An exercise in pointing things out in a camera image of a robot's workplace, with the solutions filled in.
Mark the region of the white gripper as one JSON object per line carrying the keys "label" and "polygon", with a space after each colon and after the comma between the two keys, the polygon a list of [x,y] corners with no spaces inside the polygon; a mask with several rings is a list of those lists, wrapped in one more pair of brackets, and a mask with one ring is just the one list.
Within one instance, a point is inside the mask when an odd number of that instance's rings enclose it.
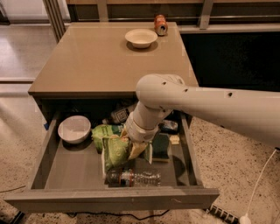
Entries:
{"label": "white gripper", "polygon": [[158,127],[155,129],[144,129],[138,126],[133,119],[133,115],[130,115],[125,123],[124,129],[122,129],[121,137],[129,136],[131,143],[131,150],[129,154],[129,160],[137,158],[147,147],[147,143],[151,141],[158,132]]}

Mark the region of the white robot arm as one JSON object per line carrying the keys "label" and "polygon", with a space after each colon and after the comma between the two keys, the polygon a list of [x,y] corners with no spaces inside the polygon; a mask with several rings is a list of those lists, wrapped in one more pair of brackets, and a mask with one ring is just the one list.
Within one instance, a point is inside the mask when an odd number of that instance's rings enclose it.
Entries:
{"label": "white robot arm", "polygon": [[130,140],[148,143],[173,111],[280,148],[280,93],[187,86],[174,74],[148,74],[136,84],[138,103],[125,126]]}

